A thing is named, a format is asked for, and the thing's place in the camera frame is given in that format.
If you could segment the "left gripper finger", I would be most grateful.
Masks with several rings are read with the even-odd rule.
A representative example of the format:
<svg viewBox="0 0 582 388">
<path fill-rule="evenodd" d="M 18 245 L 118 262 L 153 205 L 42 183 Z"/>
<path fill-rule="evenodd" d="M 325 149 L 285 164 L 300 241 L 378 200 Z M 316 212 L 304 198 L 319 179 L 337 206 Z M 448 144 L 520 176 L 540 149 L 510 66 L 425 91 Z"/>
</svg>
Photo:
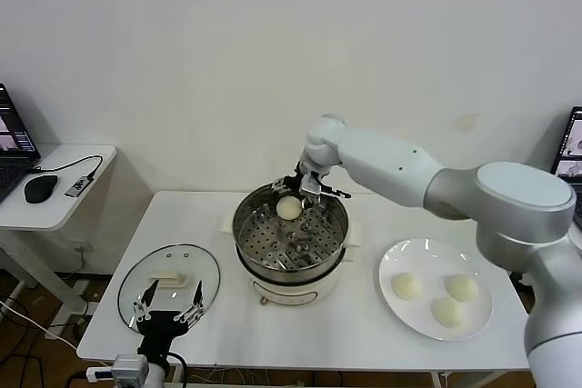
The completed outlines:
<svg viewBox="0 0 582 388">
<path fill-rule="evenodd" d="M 159 280 L 155 279 L 134 302 L 133 310 L 137 321 L 144 321 L 149 317 L 149 308 L 154 300 Z"/>
<path fill-rule="evenodd" d="M 191 304 L 179 315 L 175 317 L 175 320 L 187 327 L 194 326 L 204 315 L 204 305 L 203 305 L 203 282 L 200 281 L 196 287 L 193 300 Z"/>
</svg>

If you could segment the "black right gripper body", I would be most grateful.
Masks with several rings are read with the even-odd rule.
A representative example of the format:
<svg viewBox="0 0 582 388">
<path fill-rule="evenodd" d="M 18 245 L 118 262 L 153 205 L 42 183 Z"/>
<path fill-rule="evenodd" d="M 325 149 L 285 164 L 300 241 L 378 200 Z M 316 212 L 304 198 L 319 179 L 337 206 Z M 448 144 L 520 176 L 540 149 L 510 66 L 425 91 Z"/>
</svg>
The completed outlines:
<svg viewBox="0 0 582 388">
<path fill-rule="evenodd" d="M 315 179 L 312 174 L 312 166 L 299 160 L 296 164 L 296 178 L 298 180 L 298 189 L 310 189 L 314 187 Z"/>
</svg>

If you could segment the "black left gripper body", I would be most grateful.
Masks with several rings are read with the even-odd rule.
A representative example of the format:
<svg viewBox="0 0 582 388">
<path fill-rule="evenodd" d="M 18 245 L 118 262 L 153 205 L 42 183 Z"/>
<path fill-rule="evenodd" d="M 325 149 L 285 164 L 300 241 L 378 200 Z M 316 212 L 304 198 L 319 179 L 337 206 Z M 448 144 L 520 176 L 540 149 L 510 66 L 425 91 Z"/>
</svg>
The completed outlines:
<svg viewBox="0 0 582 388">
<path fill-rule="evenodd" d="M 144 356 L 167 356 L 175 338 L 188 331 L 178 311 L 152 311 L 137 318 L 136 327 L 143 336 L 137 353 Z"/>
</svg>

